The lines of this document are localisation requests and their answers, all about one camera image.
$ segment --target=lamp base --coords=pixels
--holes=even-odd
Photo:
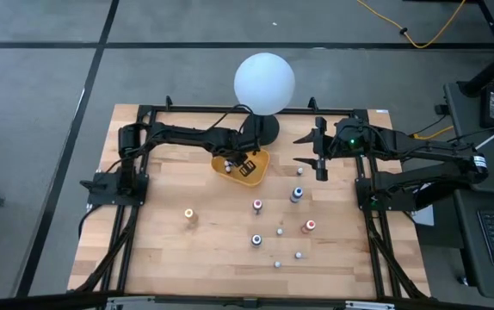
[[[261,146],[267,146],[278,137],[280,123],[273,115],[249,115],[244,121],[244,133],[255,131]]]

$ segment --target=white spherical lamp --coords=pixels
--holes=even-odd
[[[261,145],[272,143],[280,130],[273,114],[289,104],[295,89],[291,66],[272,53],[250,56],[236,71],[233,88],[239,102],[255,114],[245,120],[244,131],[256,131]]]

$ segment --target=yellow tray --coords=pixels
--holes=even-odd
[[[239,167],[236,166],[232,166],[232,171],[230,173],[226,173],[224,164],[225,159],[220,156],[214,157],[211,160],[211,166],[222,177],[229,178],[234,182],[241,183],[249,187],[255,187],[264,179],[264,175],[266,174],[266,170],[268,169],[268,165],[270,163],[270,153],[261,150],[260,152],[257,152],[256,155],[253,155],[252,152],[249,152],[247,153],[247,161],[249,160],[255,164],[256,168],[247,177],[244,177],[239,172]]]

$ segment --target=wooden table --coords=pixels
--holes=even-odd
[[[100,168],[117,160],[117,130],[135,121],[137,105],[116,105],[103,148]],[[368,110],[370,122],[391,127],[385,110]],[[204,128],[221,115],[157,113],[157,121]],[[271,154],[265,179],[248,188],[218,176],[211,169],[211,154],[190,146],[162,145],[151,151],[150,184],[133,242],[126,293],[145,295],[210,295],[299,298],[375,298],[366,227],[357,207],[352,158],[327,163],[329,181],[316,181],[315,172],[293,161],[314,158],[312,144],[292,142],[310,132],[314,115],[277,115],[278,139],[264,148]],[[228,115],[219,126],[238,128],[245,115]],[[329,124],[341,116],[325,116]],[[400,172],[398,162],[379,162],[380,171]],[[304,166],[298,177],[296,170]],[[300,186],[301,201],[289,201]],[[261,199],[260,215],[253,200]],[[184,210],[199,214],[198,226],[188,228]],[[85,222],[69,288],[76,288],[94,270],[108,249],[115,206],[102,207]],[[395,256],[408,276],[429,293],[415,227],[400,212],[388,212]],[[300,227],[316,221],[303,234]],[[276,229],[284,233],[278,237]],[[253,234],[262,245],[250,244]],[[304,255],[294,257],[295,252]],[[381,268],[390,294],[384,259]],[[280,261],[279,269],[274,262]],[[110,288],[115,288],[120,266],[114,264]]]

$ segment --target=yellow object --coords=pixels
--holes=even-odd
[[[375,15],[377,15],[378,17],[380,17],[380,18],[384,19],[385,21],[390,22],[392,25],[394,25],[394,26],[398,27],[398,29],[400,29],[400,30],[404,29],[404,27],[402,27],[402,26],[398,25],[398,23],[397,23],[397,22],[393,21],[392,19],[390,19],[390,18],[388,18],[388,17],[386,17],[386,16],[383,16],[383,15],[381,15],[381,14],[377,13],[377,11],[375,11],[374,9],[372,9],[369,5],[365,4],[365,3],[364,3],[364,2],[362,2],[361,0],[356,0],[356,1],[358,1],[358,3],[359,3],[359,4],[361,4],[361,5],[365,6],[365,7],[366,7],[366,9],[369,9],[372,13],[374,13],[374,14],[375,14]],[[411,37],[410,37],[410,35],[408,34],[408,32],[407,32],[407,31],[406,31],[406,32],[404,32],[404,33],[403,33],[403,35],[404,35],[404,36],[405,36],[405,37],[406,37],[406,38],[410,41],[410,43],[411,43],[414,47],[416,47],[416,48],[425,48],[425,47],[428,47],[429,45],[433,44],[433,43],[436,41],[436,39],[438,39],[438,38],[442,35],[442,33],[444,32],[444,30],[446,30],[446,28],[447,28],[447,27],[450,25],[450,23],[454,20],[455,16],[456,16],[456,15],[460,12],[460,9],[461,9],[461,7],[463,7],[463,4],[465,4],[465,1],[466,1],[466,0],[461,1],[460,6],[458,6],[458,7],[457,7],[457,9],[455,10],[455,12],[452,14],[452,17],[450,17],[450,19],[446,22],[446,24],[444,25],[444,27],[442,27],[442,29],[440,29],[440,31],[438,32],[438,34],[436,34],[436,35],[435,35],[435,37],[434,37],[432,40],[430,40],[430,41],[429,41],[429,43],[427,43],[427,44],[424,44],[424,45],[421,45],[421,46],[420,46],[420,45],[418,45],[416,42],[414,42],[414,41],[411,39]]]
[[[264,150],[260,150],[256,155],[253,155],[252,152],[248,152],[246,161],[251,161],[256,166],[247,177],[244,177],[241,172],[239,172],[240,167],[236,166],[232,166],[232,171],[229,173],[226,172],[224,164],[225,159],[220,156],[214,157],[211,160],[211,166],[222,177],[229,178],[234,182],[249,187],[255,187],[264,179],[264,175],[266,174],[266,170],[270,163],[270,154]]]
[[[413,139],[418,139],[418,140],[429,140],[429,139],[433,139],[433,138],[438,137],[439,135],[441,135],[441,134],[443,134],[446,131],[451,130],[451,129],[454,129],[454,126],[446,127],[446,128],[444,128],[442,130],[439,130],[438,132],[433,133],[433,134],[431,134],[430,136],[427,136],[427,137],[422,137],[422,136],[420,136],[419,134],[416,133],[416,134],[413,135]]]

